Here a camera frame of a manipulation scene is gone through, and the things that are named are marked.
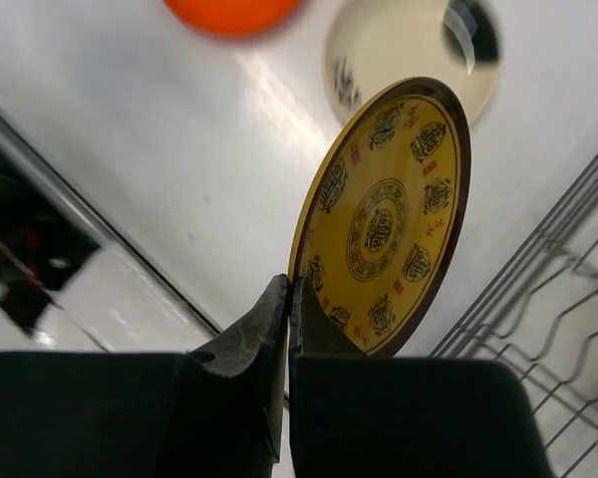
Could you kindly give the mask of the orange plate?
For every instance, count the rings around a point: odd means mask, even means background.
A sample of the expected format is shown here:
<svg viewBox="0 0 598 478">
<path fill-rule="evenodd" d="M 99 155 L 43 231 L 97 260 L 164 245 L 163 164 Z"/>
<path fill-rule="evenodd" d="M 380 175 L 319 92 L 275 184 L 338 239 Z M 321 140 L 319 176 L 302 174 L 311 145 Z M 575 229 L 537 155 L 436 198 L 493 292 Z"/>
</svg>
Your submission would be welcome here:
<svg viewBox="0 0 598 478">
<path fill-rule="evenodd" d="M 165 0 L 184 24 L 221 37 L 250 37 L 267 32 L 290 18 L 299 0 Z"/>
</svg>

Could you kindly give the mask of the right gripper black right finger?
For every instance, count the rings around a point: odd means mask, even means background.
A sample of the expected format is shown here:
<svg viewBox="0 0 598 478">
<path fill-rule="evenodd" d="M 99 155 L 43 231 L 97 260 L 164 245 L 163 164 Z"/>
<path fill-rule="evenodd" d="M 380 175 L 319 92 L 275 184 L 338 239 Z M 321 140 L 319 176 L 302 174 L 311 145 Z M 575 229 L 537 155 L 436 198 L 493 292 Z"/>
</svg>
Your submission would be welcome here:
<svg viewBox="0 0 598 478">
<path fill-rule="evenodd" d="M 294 284 L 290 449 L 299 477 L 548 477 L 520 380 L 488 359 L 373 358 Z"/>
</svg>

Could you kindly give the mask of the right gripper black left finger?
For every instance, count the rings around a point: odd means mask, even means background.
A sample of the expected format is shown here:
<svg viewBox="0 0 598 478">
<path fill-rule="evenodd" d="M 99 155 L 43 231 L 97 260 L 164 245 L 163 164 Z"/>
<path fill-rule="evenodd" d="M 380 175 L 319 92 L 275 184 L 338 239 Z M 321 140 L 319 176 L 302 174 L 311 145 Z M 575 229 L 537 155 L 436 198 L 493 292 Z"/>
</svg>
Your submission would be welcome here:
<svg viewBox="0 0 598 478">
<path fill-rule="evenodd" d="M 0 352 L 0 477 L 267 477 L 288 279 L 188 353 Z"/>
</svg>

